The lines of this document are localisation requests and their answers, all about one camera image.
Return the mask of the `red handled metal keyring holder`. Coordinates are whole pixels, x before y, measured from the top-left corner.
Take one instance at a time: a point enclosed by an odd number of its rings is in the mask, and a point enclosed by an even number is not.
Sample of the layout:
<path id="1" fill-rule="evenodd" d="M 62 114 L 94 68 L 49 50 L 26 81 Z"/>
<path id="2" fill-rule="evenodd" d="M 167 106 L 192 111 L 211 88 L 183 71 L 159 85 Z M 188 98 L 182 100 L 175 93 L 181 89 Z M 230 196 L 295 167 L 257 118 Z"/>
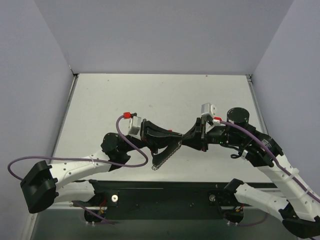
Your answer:
<path id="1" fill-rule="evenodd" d="M 152 167 L 151 169 L 157 171 L 173 154 L 175 154 L 182 146 L 182 141 L 171 142 L 162 152 L 151 153 Z"/>

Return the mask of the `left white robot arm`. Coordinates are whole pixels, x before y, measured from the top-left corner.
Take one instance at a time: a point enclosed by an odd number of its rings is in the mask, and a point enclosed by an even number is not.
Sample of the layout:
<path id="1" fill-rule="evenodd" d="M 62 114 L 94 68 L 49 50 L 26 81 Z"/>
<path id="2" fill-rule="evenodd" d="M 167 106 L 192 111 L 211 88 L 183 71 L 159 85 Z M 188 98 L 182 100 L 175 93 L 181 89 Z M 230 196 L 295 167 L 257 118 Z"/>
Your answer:
<path id="1" fill-rule="evenodd" d="M 116 121 L 116 133 L 107 133 L 100 150 L 84 158 L 56 157 L 56 163 L 48 164 L 39 156 L 37 162 L 21 180 L 20 187 L 31 214 L 42 212 L 54 203 L 67 201 L 88 202 L 92 206 L 101 203 L 103 194 L 92 183 L 86 193 L 78 186 L 81 179 L 119 168 L 140 168 L 150 161 L 143 152 L 151 152 L 152 169 L 158 170 L 181 146 L 183 134 L 161 128 L 152 122 L 131 117 L 128 134 L 120 130 Z"/>

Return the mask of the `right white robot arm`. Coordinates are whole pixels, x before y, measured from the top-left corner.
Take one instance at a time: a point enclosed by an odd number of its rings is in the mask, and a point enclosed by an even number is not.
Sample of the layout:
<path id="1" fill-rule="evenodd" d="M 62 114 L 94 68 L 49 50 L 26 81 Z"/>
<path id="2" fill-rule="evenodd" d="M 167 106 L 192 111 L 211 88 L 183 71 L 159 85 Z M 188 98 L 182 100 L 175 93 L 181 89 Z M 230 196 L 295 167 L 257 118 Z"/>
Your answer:
<path id="1" fill-rule="evenodd" d="M 233 179 L 225 191 L 239 203 L 250 205 L 277 218 L 293 235 L 312 239 L 320 235 L 320 197 L 288 161 L 282 148 L 269 135 L 249 124 L 249 112 L 234 107 L 226 121 L 212 112 L 203 112 L 194 126 L 183 135 L 182 144 L 207 151 L 209 144 L 234 149 L 237 155 L 265 174 L 281 197 L 258 190 L 239 179 Z"/>

